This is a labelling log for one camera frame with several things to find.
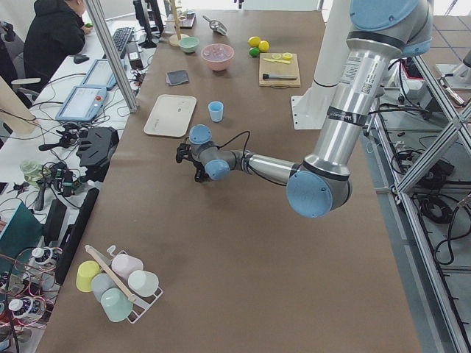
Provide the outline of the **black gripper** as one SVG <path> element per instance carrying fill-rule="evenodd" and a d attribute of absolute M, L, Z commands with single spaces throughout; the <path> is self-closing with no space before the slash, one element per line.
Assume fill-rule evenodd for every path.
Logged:
<path fill-rule="evenodd" d="M 194 181 L 195 182 L 205 182 L 206 181 L 206 173 L 203 164 L 201 162 L 195 160 L 192 157 L 191 153 L 191 145 L 189 143 L 181 143 L 177 147 L 177 152 L 176 152 L 176 162 L 181 163 L 183 160 L 187 160 L 191 163 L 193 163 L 196 173 L 194 175 Z"/>

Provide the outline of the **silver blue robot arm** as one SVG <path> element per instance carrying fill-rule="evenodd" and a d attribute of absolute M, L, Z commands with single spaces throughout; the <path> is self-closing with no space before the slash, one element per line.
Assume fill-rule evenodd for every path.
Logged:
<path fill-rule="evenodd" d="M 204 124 L 191 128 L 189 141 L 177 148 L 176 161 L 192 162 L 198 182 L 223 179 L 232 170 L 257 174 L 286 186 L 288 202 L 300 215 L 324 216 L 350 197 L 348 160 L 386 66 L 426 52 L 432 24 L 432 1 L 351 1 L 344 36 L 349 52 L 314 151 L 302 163 L 246 149 L 225 151 Z"/>

